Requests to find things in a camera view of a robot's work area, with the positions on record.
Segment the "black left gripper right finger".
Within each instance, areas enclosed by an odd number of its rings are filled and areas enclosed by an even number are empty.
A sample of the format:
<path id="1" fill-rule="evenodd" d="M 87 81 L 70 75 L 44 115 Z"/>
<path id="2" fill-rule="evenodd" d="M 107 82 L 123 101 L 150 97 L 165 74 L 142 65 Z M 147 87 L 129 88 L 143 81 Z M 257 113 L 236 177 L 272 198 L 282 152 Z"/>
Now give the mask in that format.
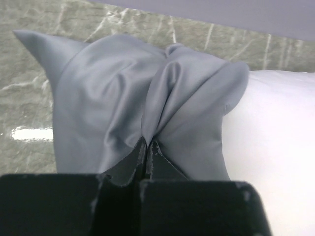
<path id="1" fill-rule="evenodd" d="M 257 191 L 241 181 L 187 179 L 152 142 L 139 183 L 141 236 L 269 236 Z"/>

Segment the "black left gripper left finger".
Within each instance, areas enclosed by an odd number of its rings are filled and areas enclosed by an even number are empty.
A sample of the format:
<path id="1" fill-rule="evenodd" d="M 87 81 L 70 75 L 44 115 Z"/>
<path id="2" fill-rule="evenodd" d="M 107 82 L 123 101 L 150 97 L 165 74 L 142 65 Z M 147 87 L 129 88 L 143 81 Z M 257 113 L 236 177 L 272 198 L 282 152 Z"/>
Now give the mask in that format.
<path id="1" fill-rule="evenodd" d="M 0 178 L 3 236 L 135 236 L 136 183 L 147 145 L 101 174 L 7 174 Z"/>

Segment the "white pillow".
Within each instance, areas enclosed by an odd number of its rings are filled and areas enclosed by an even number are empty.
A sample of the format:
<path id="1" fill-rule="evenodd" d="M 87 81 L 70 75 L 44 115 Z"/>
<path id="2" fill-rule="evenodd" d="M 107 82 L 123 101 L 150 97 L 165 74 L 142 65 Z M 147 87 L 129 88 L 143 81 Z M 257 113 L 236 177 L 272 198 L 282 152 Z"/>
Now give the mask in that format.
<path id="1" fill-rule="evenodd" d="M 315 233 L 315 75 L 252 71 L 222 123 L 232 180 L 260 194 L 275 236 Z"/>

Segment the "grey pillowcase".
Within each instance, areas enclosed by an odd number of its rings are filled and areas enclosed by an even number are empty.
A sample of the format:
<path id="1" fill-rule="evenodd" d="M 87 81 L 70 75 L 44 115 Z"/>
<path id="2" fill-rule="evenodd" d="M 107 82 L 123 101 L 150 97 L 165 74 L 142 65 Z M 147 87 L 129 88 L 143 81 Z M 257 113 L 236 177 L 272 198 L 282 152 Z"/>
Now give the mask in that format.
<path id="1" fill-rule="evenodd" d="M 158 141 L 188 178 L 229 180 L 222 119 L 246 90 L 245 63 L 180 44 L 161 50 L 125 34 L 93 43 L 14 34 L 51 84 L 59 173 L 105 172 L 143 138 Z"/>

